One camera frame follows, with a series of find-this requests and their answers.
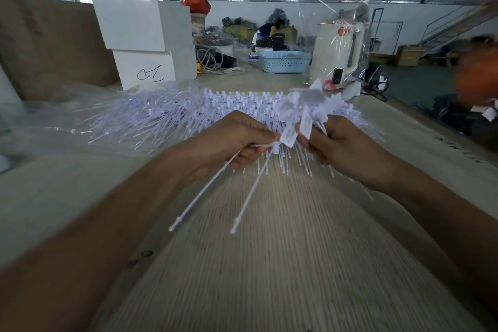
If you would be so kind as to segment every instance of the kettle handle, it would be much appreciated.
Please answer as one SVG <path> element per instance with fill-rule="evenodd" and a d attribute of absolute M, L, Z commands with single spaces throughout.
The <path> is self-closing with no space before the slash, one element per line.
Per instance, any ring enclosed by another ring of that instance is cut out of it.
<path fill-rule="evenodd" d="M 363 37 L 365 35 L 365 29 L 364 27 L 358 28 L 359 32 L 355 34 L 355 47 L 352 50 L 352 58 L 351 58 L 351 66 L 349 66 L 346 71 L 347 75 L 352 73 L 354 70 L 356 70 L 356 67 L 358 67 L 359 64 L 359 57 L 362 53 L 362 48 L 363 48 Z"/>

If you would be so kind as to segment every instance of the electric kettle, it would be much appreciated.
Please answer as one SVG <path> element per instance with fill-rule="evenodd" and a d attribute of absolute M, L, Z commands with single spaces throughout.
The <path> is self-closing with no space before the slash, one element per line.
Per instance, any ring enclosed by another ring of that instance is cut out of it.
<path fill-rule="evenodd" d="M 363 48 L 363 23 L 325 20 L 318 33 L 311 61 L 310 81 L 341 83 L 356 69 Z"/>

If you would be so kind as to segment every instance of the perforated basket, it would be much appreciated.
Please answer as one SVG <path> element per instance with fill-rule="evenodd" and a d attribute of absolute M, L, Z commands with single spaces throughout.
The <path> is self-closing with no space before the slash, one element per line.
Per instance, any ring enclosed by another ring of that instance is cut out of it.
<path fill-rule="evenodd" d="M 311 60 L 305 52 L 259 52 L 258 55 L 261 69 L 273 73 L 304 72 Z"/>

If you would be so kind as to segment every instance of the dark shirt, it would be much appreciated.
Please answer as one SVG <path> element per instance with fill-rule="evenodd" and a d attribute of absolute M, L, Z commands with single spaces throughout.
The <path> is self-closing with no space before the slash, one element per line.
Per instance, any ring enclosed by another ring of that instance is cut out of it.
<path fill-rule="evenodd" d="M 276 27 L 276 24 L 275 23 L 267 23 L 265 25 L 262 25 L 261 27 L 259 27 L 259 32 L 261 34 L 263 34 L 264 36 L 269 36 L 270 31 L 271 31 L 271 27 Z"/>

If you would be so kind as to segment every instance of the stacked white box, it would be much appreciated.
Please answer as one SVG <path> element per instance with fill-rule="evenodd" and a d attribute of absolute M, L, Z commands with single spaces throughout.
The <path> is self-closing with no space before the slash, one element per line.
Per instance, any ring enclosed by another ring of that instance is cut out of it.
<path fill-rule="evenodd" d="M 179 2 L 94 0 L 123 89 L 197 76 L 190 9 Z"/>

